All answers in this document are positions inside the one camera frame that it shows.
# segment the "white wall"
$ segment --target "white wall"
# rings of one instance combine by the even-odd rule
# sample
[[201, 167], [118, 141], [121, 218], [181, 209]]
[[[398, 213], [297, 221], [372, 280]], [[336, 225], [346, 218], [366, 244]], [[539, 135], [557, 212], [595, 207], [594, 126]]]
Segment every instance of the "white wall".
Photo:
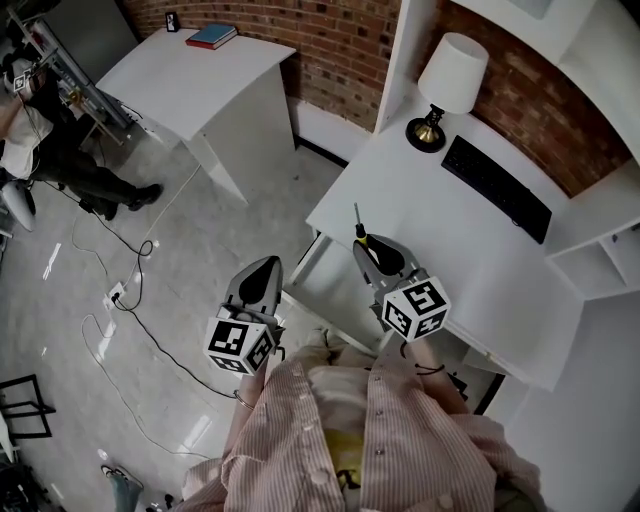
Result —
[[350, 162], [371, 138], [371, 133], [351, 121], [311, 103], [287, 97], [293, 133]]
[[558, 512], [618, 512], [640, 485], [640, 294], [586, 304], [554, 393], [532, 389], [507, 427]]

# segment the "pink striped shirt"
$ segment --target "pink striped shirt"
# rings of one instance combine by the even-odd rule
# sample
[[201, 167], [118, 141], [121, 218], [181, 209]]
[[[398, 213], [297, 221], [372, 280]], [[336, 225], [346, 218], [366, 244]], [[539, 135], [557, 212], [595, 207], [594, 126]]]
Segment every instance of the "pink striped shirt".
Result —
[[[502, 427], [448, 415], [427, 396], [414, 360], [392, 342], [371, 370], [360, 506], [366, 511], [493, 511], [497, 476], [539, 489]], [[274, 369], [238, 442], [224, 459], [191, 469], [178, 512], [341, 511], [318, 407], [293, 356]]]

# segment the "wrist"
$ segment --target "wrist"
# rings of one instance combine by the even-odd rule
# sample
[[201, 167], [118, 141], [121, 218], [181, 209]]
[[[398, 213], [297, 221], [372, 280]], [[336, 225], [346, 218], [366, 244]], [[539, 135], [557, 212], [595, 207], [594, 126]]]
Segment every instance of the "wrist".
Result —
[[434, 370], [440, 366], [440, 361], [426, 338], [408, 343], [408, 346], [413, 358], [420, 366]]

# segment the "black shoe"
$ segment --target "black shoe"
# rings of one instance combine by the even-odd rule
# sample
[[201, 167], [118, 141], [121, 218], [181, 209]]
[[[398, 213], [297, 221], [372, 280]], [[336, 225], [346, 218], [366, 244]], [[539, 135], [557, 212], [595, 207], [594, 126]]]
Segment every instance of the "black shoe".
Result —
[[163, 190], [164, 187], [158, 184], [140, 189], [138, 192], [138, 199], [129, 205], [129, 210], [137, 212], [143, 206], [155, 203], [162, 195]]
[[106, 220], [107, 222], [113, 220], [116, 216], [116, 213], [118, 213], [118, 203], [110, 204], [107, 211], [104, 212], [104, 220]]

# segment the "desk leg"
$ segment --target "desk leg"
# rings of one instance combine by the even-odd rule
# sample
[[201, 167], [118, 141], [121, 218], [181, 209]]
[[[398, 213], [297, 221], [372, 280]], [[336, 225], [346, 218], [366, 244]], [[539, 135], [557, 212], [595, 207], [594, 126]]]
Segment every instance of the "desk leg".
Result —
[[251, 202], [295, 152], [280, 67], [238, 94], [186, 145], [211, 179]]
[[227, 170], [222, 166], [220, 160], [211, 148], [211, 145], [202, 133], [198, 133], [193, 139], [184, 141], [185, 146], [191, 151], [191, 154], [200, 162], [202, 168], [207, 171], [209, 177], [214, 183], [227, 189], [233, 195], [247, 203], [247, 199], [242, 194], [235, 181]]

